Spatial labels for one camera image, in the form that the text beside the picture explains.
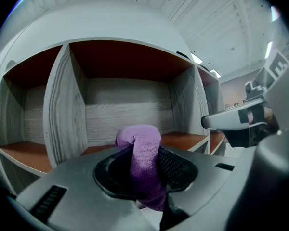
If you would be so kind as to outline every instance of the gray wood grain panel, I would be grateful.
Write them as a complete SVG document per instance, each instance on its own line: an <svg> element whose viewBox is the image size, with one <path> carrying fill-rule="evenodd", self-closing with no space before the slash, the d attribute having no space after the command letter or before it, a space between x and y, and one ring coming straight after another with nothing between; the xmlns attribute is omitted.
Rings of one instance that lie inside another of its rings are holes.
<svg viewBox="0 0 289 231"><path fill-rule="evenodd" d="M23 189L39 179L39 176L29 173L28 171L20 168L16 164L12 163L5 156L0 154L0 159L4 168L4 171L14 189L19 194Z"/></svg>
<svg viewBox="0 0 289 231"><path fill-rule="evenodd" d="M136 79L90 79L86 96L89 146L113 144L119 129L147 124L173 131L167 83Z"/></svg>
<svg viewBox="0 0 289 231"><path fill-rule="evenodd" d="M43 133L43 103L46 85L29 88L25 103L26 141L45 144Z"/></svg>
<svg viewBox="0 0 289 231"><path fill-rule="evenodd" d="M62 46L48 79L43 128L52 167L81 155L88 147L86 78L68 45Z"/></svg>
<svg viewBox="0 0 289 231"><path fill-rule="evenodd" d="M208 107L200 76L191 67L169 83L174 130L185 133L209 135L201 125L201 118L208 114Z"/></svg>
<svg viewBox="0 0 289 231"><path fill-rule="evenodd" d="M0 84L0 146L25 140L26 89L3 78Z"/></svg>
<svg viewBox="0 0 289 231"><path fill-rule="evenodd" d="M206 93L209 114L215 114L224 110L224 103L222 97L222 91L219 82L207 85L204 88Z"/></svg>

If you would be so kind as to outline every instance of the ceiling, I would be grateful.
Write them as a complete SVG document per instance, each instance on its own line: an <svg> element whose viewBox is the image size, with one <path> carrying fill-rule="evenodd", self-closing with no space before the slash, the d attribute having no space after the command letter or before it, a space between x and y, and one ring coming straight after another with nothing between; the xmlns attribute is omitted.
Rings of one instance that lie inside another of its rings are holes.
<svg viewBox="0 0 289 231"><path fill-rule="evenodd" d="M24 0L1 34L0 49L44 12L80 0ZM190 51L215 69L221 81L263 66L267 44L273 41L289 58L289 35L280 19L272 21L266 0L123 0L160 10L180 31Z"/></svg>

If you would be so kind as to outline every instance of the ceiling light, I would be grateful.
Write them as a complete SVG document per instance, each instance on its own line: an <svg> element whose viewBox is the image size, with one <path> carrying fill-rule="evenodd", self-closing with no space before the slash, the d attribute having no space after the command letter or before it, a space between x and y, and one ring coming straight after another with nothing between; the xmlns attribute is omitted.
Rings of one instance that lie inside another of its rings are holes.
<svg viewBox="0 0 289 231"><path fill-rule="evenodd" d="M272 13L272 21L277 20L279 18L279 13L274 6L271 7L271 13Z"/></svg>
<svg viewBox="0 0 289 231"><path fill-rule="evenodd" d="M192 57L194 59L194 62L197 64L201 64L203 62L199 57L195 56L194 54L192 54Z"/></svg>
<svg viewBox="0 0 289 231"><path fill-rule="evenodd" d="M265 53L265 57L264 57L265 59L267 59L270 55L272 44L273 44L273 42L268 43L268 47L266 48L266 53Z"/></svg>
<svg viewBox="0 0 289 231"><path fill-rule="evenodd" d="M217 76L217 78L220 78L220 77L221 77L221 75L220 75L219 73L217 73L216 70L214 70L214 69L211 70L210 72L211 72L211 73L215 73L216 76Z"/></svg>

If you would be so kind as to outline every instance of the black vent grille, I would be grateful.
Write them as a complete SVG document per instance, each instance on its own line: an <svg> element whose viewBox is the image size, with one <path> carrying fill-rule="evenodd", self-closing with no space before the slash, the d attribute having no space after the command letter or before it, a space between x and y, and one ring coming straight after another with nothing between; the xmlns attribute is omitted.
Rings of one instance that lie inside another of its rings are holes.
<svg viewBox="0 0 289 231"><path fill-rule="evenodd" d="M158 169L161 181L167 183L171 179L177 177L182 172L183 167L180 163L174 161L162 151L159 151Z"/></svg>
<svg viewBox="0 0 289 231"><path fill-rule="evenodd" d="M41 198L41 200L33 207L30 213L41 222L45 223L66 191L66 188L52 186Z"/></svg>
<svg viewBox="0 0 289 231"><path fill-rule="evenodd" d="M215 165L215 167L219 167L219 168L226 169L226 170L229 170L229 171L232 171L235 168L232 165L223 164L223 163L218 163L217 165Z"/></svg>

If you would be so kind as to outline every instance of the purple towel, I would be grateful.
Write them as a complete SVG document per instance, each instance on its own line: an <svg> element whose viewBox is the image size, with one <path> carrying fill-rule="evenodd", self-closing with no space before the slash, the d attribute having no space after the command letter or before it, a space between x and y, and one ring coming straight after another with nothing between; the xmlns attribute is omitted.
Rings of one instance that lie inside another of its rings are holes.
<svg viewBox="0 0 289 231"><path fill-rule="evenodd" d="M131 182L138 193L138 201L157 211L163 211L165 187L158 177L157 159L161 136L156 127L136 125L117 133L116 145L134 145L131 158Z"/></svg>

